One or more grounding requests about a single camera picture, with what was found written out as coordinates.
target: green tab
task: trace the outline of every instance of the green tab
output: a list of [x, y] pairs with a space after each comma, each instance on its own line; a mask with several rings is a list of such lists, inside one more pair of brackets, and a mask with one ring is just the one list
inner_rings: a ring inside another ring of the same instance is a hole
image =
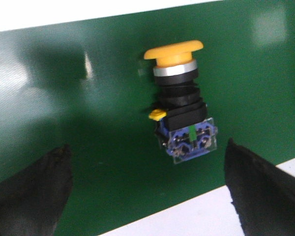
[[197, 140], [196, 126], [195, 125], [191, 125], [188, 128], [189, 128], [189, 140], [191, 142]]

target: green metal surface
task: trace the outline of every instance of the green metal surface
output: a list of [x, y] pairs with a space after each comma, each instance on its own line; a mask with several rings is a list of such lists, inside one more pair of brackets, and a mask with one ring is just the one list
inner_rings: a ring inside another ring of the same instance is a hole
[[[218, 150], [173, 165], [148, 119], [147, 49], [199, 39]], [[92, 236], [224, 184], [227, 139], [295, 157], [295, 1], [223, 1], [0, 32], [0, 181], [64, 143], [74, 190], [57, 236]]]

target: yellow mushroom button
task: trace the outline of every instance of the yellow mushroom button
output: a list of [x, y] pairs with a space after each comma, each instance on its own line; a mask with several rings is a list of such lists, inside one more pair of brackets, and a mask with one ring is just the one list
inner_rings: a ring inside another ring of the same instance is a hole
[[153, 119], [155, 121], [160, 121], [163, 117], [165, 117], [167, 114], [162, 109], [155, 109], [149, 114], [149, 118]]
[[192, 52], [203, 48], [199, 40], [185, 41], [152, 48], [146, 51], [144, 59], [156, 59], [158, 67], [170, 67], [192, 61]]

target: white surface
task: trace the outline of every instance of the white surface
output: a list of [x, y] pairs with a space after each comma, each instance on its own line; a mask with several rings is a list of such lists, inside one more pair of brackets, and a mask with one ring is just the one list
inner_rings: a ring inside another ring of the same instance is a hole
[[0, 0], [0, 31], [151, 11], [214, 0]]
[[[295, 176], [295, 158], [278, 167]], [[222, 186], [102, 236], [243, 236], [231, 202]]]

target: yellow lever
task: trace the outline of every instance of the yellow lever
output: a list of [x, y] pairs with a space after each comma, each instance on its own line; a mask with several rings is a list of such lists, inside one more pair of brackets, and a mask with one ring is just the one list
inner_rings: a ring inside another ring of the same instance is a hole
[[162, 118], [166, 116], [166, 112], [162, 109], [155, 109], [149, 114], [149, 118], [155, 121], [160, 121]]
[[192, 60], [192, 52], [203, 48], [199, 40], [185, 41], [152, 48], [146, 51], [144, 59], [156, 59], [158, 67], [186, 64]]

